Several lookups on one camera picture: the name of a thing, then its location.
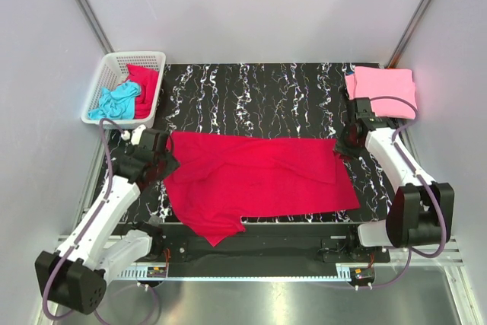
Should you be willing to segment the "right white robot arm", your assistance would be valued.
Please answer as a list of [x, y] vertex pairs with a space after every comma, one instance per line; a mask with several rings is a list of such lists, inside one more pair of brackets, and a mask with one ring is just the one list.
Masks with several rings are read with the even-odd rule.
[[373, 247], [406, 248], [426, 258], [437, 257], [450, 240], [454, 188], [421, 167], [399, 137], [405, 128], [395, 126], [388, 116], [378, 116], [372, 102], [369, 97], [348, 100], [348, 119], [335, 152], [346, 158], [368, 152], [384, 170], [395, 196], [387, 217], [360, 224], [358, 235], [345, 242], [345, 251], [358, 262], [370, 256]]

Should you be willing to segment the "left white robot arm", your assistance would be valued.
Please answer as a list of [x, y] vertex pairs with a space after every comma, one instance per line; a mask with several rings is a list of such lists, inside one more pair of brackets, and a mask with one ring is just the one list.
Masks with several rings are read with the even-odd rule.
[[43, 251], [35, 261], [43, 312], [51, 320], [56, 316], [48, 303], [91, 314], [124, 269], [166, 253], [157, 221], [135, 223], [115, 244], [105, 246], [131, 204], [180, 166], [170, 133], [140, 126], [129, 136], [132, 149], [107, 162], [107, 181], [85, 217], [54, 252]]

